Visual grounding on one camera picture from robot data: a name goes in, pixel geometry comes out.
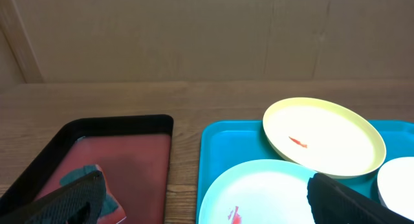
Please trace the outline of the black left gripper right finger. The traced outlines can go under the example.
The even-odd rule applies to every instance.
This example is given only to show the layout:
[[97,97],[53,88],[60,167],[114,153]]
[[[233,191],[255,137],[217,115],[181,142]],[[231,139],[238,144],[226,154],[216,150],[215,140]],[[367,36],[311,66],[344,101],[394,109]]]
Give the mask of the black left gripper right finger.
[[315,224],[413,224],[325,174],[308,181],[307,200]]

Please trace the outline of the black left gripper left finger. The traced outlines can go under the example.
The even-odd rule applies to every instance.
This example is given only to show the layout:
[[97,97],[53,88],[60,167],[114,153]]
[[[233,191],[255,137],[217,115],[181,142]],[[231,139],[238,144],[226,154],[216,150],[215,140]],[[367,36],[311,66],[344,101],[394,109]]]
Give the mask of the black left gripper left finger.
[[1,216],[1,223],[96,224],[106,197],[105,179],[91,172],[37,201]]

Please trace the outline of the pink plate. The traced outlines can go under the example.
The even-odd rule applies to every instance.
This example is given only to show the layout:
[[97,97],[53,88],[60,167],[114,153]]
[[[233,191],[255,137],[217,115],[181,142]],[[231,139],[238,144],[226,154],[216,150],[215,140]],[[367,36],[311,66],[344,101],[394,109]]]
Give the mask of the pink plate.
[[381,204],[413,221],[413,157],[399,157],[382,165],[377,185]]

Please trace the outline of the black tray with red liquid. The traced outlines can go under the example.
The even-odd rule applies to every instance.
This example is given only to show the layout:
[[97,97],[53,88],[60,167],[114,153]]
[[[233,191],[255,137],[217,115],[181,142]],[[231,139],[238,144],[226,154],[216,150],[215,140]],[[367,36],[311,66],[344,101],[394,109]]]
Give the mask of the black tray with red liquid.
[[124,223],[163,223],[174,120],[169,115],[81,118],[64,125],[1,197],[9,214],[98,165],[125,211]]

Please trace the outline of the yellow plate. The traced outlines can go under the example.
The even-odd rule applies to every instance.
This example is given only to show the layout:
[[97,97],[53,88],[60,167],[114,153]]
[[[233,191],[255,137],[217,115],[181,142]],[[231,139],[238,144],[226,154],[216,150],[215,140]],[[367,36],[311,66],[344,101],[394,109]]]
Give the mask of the yellow plate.
[[269,144],[283,159],[335,179],[370,174],[386,159],[378,130],[333,102],[286,98],[267,108],[262,124]]

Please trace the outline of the light blue plate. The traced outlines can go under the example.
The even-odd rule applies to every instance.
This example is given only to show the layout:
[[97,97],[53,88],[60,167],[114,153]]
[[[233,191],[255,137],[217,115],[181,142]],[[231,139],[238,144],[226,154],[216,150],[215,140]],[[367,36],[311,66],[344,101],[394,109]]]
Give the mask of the light blue plate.
[[307,185],[315,173],[273,159],[238,164],[211,184],[197,223],[314,223]]

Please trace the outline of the teal plastic tray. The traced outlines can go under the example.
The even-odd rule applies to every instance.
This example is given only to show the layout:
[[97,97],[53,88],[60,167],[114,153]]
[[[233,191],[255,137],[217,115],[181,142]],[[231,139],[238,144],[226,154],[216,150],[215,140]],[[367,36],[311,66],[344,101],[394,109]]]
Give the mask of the teal plastic tray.
[[[413,123],[401,120],[369,122],[386,144],[386,162],[413,156]],[[222,120],[207,126],[201,135],[196,214],[216,178],[237,164],[258,159],[282,159],[268,143],[262,121]]]

